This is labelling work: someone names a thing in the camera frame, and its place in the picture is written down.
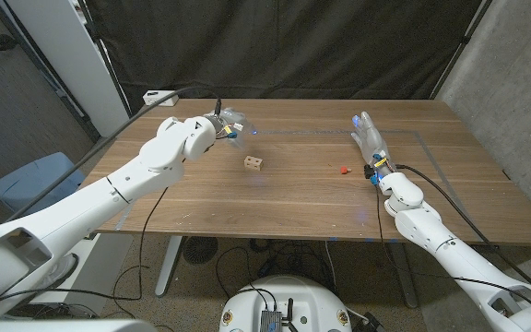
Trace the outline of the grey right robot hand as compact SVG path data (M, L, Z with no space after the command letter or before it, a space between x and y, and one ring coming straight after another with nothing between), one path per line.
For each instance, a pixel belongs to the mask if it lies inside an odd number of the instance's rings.
M352 123L354 131L351 136L358 144L366 162L364 176L372 184L378 185L386 175L395 172L395 165L392 163L386 142L368 113L354 115Z

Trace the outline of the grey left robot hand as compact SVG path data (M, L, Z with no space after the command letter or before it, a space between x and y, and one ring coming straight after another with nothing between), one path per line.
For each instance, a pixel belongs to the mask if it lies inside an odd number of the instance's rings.
M256 127L246 118L244 113L233 108L225 108L219 115L215 112L205 114L216 130L216 140L224 140L231 146L244 149L245 138L257 134Z

